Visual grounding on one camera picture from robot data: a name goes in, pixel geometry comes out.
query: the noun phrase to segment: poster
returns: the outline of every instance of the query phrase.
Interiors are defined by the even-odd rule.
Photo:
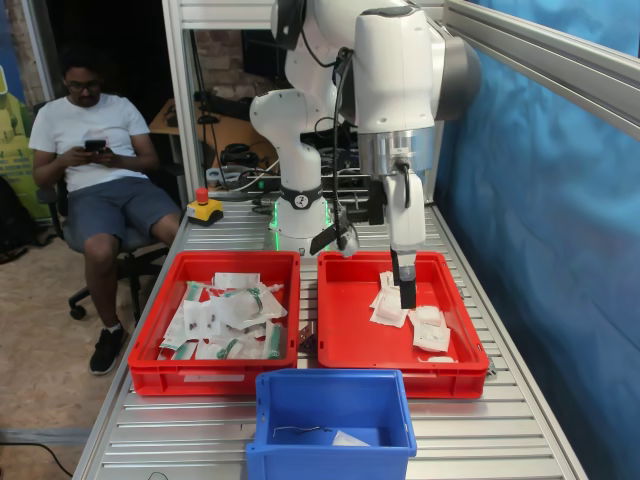
[[[18,62],[11,41],[4,0],[0,0],[0,175],[29,210],[33,218],[48,218],[46,205],[36,198],[37,187],[31,176],[33,152],[29,136],[33,120],[25,105]]]

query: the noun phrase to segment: red plastic crate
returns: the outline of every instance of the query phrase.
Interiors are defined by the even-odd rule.
[[[187,281],[211,283],[216,272],[260,273],[288,315],[286,356],[280,360],[157,360],[164,333],[178,309]],[[136,344],[129,355],[133,385],[140,395],[255,395],[262,372],[293,368],[298,361],[300,255],[292,252],[187,252],[176,255]]]
[[[420,252],[416,260],[417,305],[437,306],[451,329],[449,351],[426,352],[413,345],[413,325],[402,328],[370,321],[380,291],[380,273],[391,271],[389,252],[318,258],[318,361],[328,368],[402,371],[411,398],[478,398],[489,359],[469,318],[444,257]],[[430,363],[448,356],[457,363]]]

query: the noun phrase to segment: white t-shirt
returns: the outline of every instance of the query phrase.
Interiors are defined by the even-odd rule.
[[[62,155],[73,147],[84,147],[86,140],[105,140],[113,153],[133,157],[136,153],[131,137],[147,133],[144,118],[126,98],[103,93],[96,105],[83,108],[65,97],[49,102],[38,112],[29,147]],[[139,172],[95,163],[65,171],[69,192],[122,177],[147,178]]]

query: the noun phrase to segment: floor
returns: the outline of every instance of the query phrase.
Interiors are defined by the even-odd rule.
[[[52,435],[51,448],[71,472],[113,378],[88,371],[102,325],[91,300],[81,303],[84,320],[69,316],[67,299],[84,286],[83,270],[82,256],[60,239],[0,265],[0,442],[8,432]],[[153,281],[141,282],[143,305]],[[126,282],[118,290],[118,316],[131,332]],[[58,435],[66,436],[64,445],[56,445]],[[0,468],[4,480],[68,478],[37,447],[0,447]]]

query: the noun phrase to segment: glasses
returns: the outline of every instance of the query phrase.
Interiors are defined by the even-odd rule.
[[[67,84],[67,88],[74,93],[81,93],[85,88],[91,93],[96,93],[100,90],[101,86],[102,82],[99,82],[98,80],[87,83],[69,82]]]

